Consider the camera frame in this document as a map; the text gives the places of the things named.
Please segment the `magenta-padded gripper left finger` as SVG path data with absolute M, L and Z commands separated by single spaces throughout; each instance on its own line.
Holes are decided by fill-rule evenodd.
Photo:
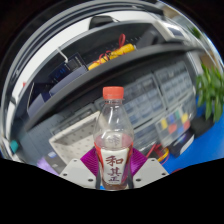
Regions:
M 78 186 L 99 189 L 100 168 L 96 149 L 92 148 L 80 159 L 73 158 L 60 176 Z

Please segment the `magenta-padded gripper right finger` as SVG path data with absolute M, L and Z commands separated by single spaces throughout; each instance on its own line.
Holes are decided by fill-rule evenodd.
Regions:
M 133 149 L 130 158 L 128 187 L 136 189 L 168 176 L 168 172 L 155 159 L 147 159 L 137 149 Z

